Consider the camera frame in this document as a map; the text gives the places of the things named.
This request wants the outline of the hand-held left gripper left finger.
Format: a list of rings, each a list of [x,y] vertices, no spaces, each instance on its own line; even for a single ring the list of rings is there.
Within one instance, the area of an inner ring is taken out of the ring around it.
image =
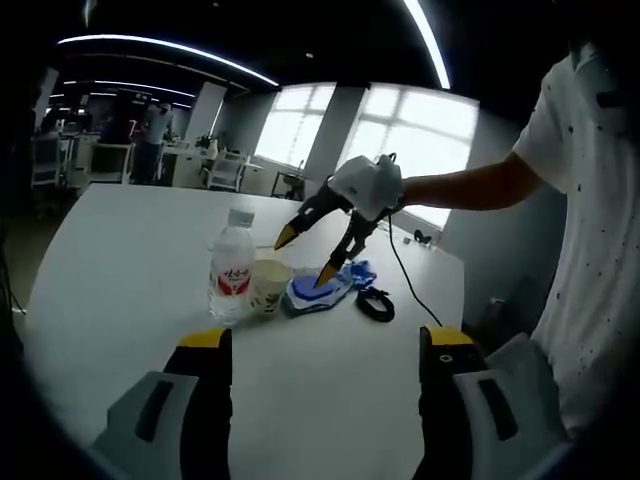
[[[107,412],[93,449],[126,479],[228,479],[232,331],[183,338]]]

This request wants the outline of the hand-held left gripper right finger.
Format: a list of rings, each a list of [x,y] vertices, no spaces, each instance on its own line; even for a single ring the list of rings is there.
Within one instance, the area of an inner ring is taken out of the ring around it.
[[[420,330],[420,479],[548,479],[570,451],[558,392],[519,334],[483,356],[463,332]]]

